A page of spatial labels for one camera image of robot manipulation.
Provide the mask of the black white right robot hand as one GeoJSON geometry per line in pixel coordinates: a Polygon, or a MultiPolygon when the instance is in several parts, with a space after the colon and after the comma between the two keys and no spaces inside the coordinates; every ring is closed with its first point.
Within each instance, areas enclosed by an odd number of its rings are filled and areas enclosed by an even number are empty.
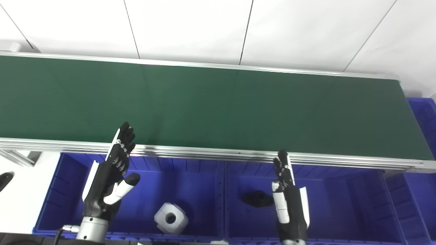
{"type": "Polygon", "coordinates": [[[281,149],[274,158],[277,180],[271,183],[278,222],[277,230],[282,245],[306,245],[310,224],[307,188],[295,184],[292,163],[288,153],[281,149]]]}

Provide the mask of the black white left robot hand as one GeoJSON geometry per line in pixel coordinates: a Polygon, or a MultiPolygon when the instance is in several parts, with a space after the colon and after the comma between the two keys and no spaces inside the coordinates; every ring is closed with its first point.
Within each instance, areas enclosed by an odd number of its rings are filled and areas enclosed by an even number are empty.
{"type": "Polygon", "coordinates": [[[99,163],[84,199],[83,217],[111,221],[121,199],[139,183],[141,176],[130,173],[130,153],[135,148],[133,127],[126,121],[117,130],[106,158],[99,163]]]}

